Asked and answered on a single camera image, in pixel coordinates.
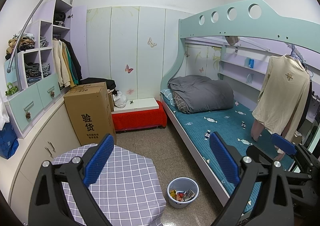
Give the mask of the red covered low bench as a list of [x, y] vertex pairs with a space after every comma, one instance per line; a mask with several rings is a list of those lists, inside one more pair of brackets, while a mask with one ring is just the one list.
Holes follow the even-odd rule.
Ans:
[[116, 132], [150, 129], [167, 126], [167, 115], [160, 101], [158, 109], [112, 114]]

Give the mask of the blue plastic bag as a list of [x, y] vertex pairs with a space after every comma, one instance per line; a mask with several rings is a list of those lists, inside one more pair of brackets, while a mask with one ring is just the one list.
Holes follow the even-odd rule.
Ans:
[[5, 123], [0, 133], [0, 155], [8, 160], [19, 146], [18, 137], [11, 123]]

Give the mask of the hanging jackets row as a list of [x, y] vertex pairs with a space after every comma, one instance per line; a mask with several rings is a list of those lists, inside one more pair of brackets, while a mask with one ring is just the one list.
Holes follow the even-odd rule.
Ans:
[[81, 65], [70, 42], [53, 39], [53, 58], [60, 88], [74, 88], [82, 80]]

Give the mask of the large cardboard box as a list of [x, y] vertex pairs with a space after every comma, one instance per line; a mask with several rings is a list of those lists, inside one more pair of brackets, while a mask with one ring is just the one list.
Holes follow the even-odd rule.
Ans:
[[64, 95], [64, 102], [81, 145], [99, 143], [106, 134], [116, 138], [105, 82], [76, 86]]

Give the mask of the cream hanging sweater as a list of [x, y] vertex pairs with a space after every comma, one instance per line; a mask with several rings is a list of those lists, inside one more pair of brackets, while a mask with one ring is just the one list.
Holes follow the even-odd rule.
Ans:
[[252, 112], [251, 137], [256, 142], [263, 130], [291, 142], [298, 129], [310, 89], [310, 75], [290, 55], [271, 56], [257, 106]]

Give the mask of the teal bunk bed frame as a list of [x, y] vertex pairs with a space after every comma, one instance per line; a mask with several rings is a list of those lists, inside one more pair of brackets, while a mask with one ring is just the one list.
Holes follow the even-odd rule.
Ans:
[[178, 28], [178, 54], [161, 81], [168, 81], [188, 61], [187, 45], [220, 48], [218, 77], [234, 85], [235, 100], [249, 109], [251, 96], [261, 90], [270, 56], [293, 50], [311, 72], [312, 95], [306, 120], [312, 124], [304, 143], [314, 150], [319, 128], [319, 24], [284, 17], [264, 0], [246, 0], [213, 8], [185, 19]]

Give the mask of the white paper shopping bag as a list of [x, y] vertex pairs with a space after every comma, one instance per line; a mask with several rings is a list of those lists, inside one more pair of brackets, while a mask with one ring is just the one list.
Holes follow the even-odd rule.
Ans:
[[3, 130], [5, 124], [9, 122], [10, 118], [8, 112], [5, 108], [5, 104], [3, 103], [2, 98], [0, 98], [0, 130]]

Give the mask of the black clothes pile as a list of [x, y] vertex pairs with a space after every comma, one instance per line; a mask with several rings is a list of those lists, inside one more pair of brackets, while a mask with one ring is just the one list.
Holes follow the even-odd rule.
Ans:
[[116, 88], [116, 83], [112, 79], [88, 77], [80, 80], [79, 82], [80, 85], [95, 84], [95, 83], [106, 83], [107, 88], [110, 90], [113, 90]]

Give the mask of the white plastic bag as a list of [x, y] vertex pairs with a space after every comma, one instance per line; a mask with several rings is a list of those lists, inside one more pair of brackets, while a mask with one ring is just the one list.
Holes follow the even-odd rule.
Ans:
[[127, 97], [121, 92], [117, 91], [115, 95], [113, 95], [114, 106], [117, 108], [124, 108], [127, 103]]

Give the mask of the red brown paper bag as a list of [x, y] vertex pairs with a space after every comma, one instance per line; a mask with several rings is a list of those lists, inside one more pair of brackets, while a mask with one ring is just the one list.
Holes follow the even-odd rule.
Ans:
[[177, 192], [176, 201], [185, 202], [185, 192]]

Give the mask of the grey checked tablecloth table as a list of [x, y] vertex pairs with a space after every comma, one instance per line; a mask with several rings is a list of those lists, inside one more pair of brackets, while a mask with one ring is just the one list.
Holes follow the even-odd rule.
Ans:
[[88, 189], [112, 225], [161, 225], [167, 203], [150, 158], [115, 146]]

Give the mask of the yellow snack wrapper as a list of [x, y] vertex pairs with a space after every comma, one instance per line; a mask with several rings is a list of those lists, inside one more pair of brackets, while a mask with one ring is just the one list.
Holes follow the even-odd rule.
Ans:
[[170, 196], [173, 198], [173, 199], [176, 199], [176, 196], [177, 196], [177, 192], [176, 192], [176, 190], [171, 190], [170, 191]]

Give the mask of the grey folded duvet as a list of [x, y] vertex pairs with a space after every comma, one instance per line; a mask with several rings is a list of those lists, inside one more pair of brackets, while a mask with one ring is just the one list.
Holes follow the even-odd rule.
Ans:
[[187, 75], [169, 80], [168, 88], [173, 93], [176, 107], [184, 114], [226, 110], [234, 105], [233, 89], [223, 80]]

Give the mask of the light blue plastic bucket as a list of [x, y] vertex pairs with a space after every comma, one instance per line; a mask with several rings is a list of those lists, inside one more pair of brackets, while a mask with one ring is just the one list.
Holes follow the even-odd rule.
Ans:
[[173, 179], [167, 187], [169, 204], [177, 209], [184, 208], [195, 201], [199, 192], [198, 184], [187, 177]]

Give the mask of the lilac stair shelf unit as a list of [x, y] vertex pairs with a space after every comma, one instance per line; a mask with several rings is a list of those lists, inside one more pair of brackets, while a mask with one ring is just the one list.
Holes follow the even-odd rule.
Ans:
[[59, 86], [53, 58], [53, 39], [71, 43], [81, 65], [82, 78], [89, 76], [86, 47], [86, 6], [72, 6], [64, 0], [49, 0], [31, 15], [22, 34], [22, 48], [4, 68], [7, 88], [21, 91], [5, 101], [12, 126], [25, 138], [44, 112], [70, 87]]

